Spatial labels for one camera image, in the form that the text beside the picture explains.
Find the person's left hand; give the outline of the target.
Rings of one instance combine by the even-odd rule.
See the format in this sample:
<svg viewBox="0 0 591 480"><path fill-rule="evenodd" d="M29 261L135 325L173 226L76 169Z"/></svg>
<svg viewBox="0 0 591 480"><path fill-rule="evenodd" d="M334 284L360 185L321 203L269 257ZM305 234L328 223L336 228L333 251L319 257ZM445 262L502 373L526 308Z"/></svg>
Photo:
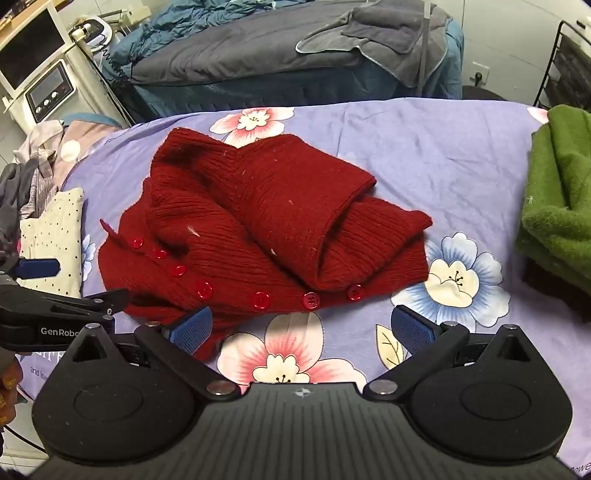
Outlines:
<svg viewBox="0 0 591 480"><path fill-rule="evenodd" d="M0 425L12 422L16 416L17 387L23 380L23 371L19 361L12 359L10 365L1 373L0 388Z"/></svg>

